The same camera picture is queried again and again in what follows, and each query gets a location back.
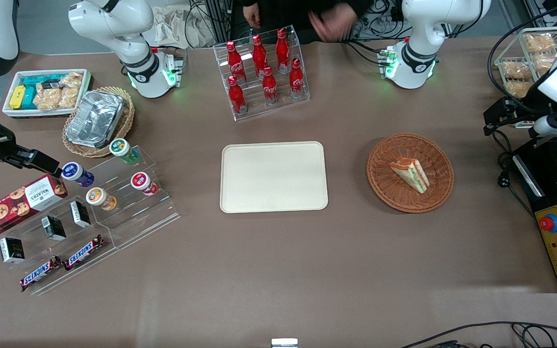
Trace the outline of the person right hand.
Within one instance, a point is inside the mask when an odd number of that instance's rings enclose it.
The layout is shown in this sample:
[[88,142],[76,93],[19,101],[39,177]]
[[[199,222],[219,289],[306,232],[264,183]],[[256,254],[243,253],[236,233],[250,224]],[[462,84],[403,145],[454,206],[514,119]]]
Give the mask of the person right hand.
[[246,19],[246,22],[253,28],[253,29],[260,29],[261,28],[261,16],[259,10],[259,4],[253,3],[249,6],[243,6],[243,16]]

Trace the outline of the person left hand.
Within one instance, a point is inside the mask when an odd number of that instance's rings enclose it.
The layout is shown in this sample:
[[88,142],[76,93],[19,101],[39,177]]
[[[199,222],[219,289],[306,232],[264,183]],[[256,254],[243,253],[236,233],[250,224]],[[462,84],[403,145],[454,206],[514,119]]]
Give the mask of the person left hand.
[[358,15],[347,3],[339,2],[321,15],[309,12],[308,18],[312,28],[323,42],[337,43],[349,36],[358,20]]

